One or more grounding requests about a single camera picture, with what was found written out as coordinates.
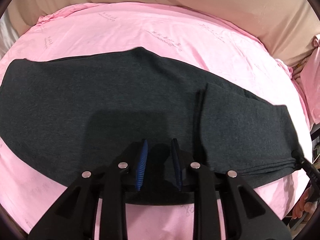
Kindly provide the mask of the person's right hand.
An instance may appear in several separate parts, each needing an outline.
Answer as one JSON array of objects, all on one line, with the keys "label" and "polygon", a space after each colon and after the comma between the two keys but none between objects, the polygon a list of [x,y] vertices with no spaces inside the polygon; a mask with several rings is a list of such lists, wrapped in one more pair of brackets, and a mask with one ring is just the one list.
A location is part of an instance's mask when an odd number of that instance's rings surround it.
[{"label": "person's right hand", "polygon": [[304,221],[308,221],[317,208],[317,202],[307,201],[310,194],[310,188],[306,189],[299,201],[296,203],[292,211],[292,219],[300,219],[303,216],[303,213],[306,213]]}]

